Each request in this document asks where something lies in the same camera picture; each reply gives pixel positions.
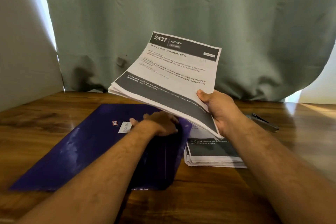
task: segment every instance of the white wall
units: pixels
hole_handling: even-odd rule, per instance
[[[336,104],[336,47],[319,77],[301,91],[298,102]]]
[[[0,0],[0,111],[63,90],[57,54],[34,0]]]

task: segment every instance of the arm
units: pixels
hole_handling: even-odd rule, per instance
[[[284,223],[334,223],[336,189],[308,163],[241,113],[228,95],[199,90],[220,133],[233,144]]]
[[[165,112],[144,119],[131,119],[130,133],[17,223],[113,223],[149,141],[176,130],[177,119]]]

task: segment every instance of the curtain fold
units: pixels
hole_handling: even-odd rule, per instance
[[[336,0],[47,0],[66,90],[107,89],[152,31],[222,48],[215,88],[277,101],[323,70]]]

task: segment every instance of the wooden table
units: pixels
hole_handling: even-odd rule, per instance
[[[111,94],[57,93],[0,113],[0,223],[50,195],[8,187],[101,103],[136,103]],[[336,106],[237,101],[280,127],[285,146],[336,181]],[[133,191],[120,223],[279,223],[250,172],[181,163],[165,191]]]

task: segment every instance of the stack of paper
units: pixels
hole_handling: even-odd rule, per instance
[[[185,118],[222,138],[196,95],[198,89],[213,92],[220,53],[218,47],[153,32],[141,55],[108,91]]]
[[[192,126],[184,162],[188,166],[239,167],[246,168],[229,141],[217,139],[203,128]]]

